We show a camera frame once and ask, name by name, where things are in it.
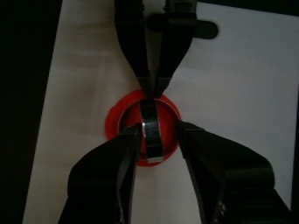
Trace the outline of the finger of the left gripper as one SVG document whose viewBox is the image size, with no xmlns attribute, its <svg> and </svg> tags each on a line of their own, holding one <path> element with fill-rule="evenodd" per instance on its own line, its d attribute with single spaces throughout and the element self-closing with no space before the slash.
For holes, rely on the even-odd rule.
<svg viewBox="0 0 299 224">
<path fill-rule="evenodd" d="M 143 0 L 115 0 L 115 25 L 117 42 L 139 86 L 144 95 L 152 97 L 153 84 L 147 62 Z"/>
<path fill-rule="evenodd" d="M 198 24 L 196 4 L 198 0 L 166 0 L 166 22 L 153 88 L 155 98 L 162 97 L 192 43 Z"/>
</svg>

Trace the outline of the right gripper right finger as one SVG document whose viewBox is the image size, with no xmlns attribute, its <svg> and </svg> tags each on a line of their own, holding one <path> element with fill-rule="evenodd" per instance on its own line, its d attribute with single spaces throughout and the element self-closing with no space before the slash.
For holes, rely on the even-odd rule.
<svg viewBox="0 0 299 224">
<path fill-rule="evenodd" d="M 244 145 L 179 121 L 176 133 L 191 174 L 202 224 L 294 224 L 275 190 L 267 159 Z"/>
</svg>

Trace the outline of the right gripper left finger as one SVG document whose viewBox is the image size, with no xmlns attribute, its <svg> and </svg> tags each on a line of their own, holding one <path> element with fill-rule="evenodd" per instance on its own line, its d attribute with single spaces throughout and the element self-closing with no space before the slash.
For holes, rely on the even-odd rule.
<svg viewBox="0 0 299 224">
<path fill-rule="evenodd" d="M 131 224 L 141 125 L 125 128 L 73 165 L 59 224 Z"/>
</svg>

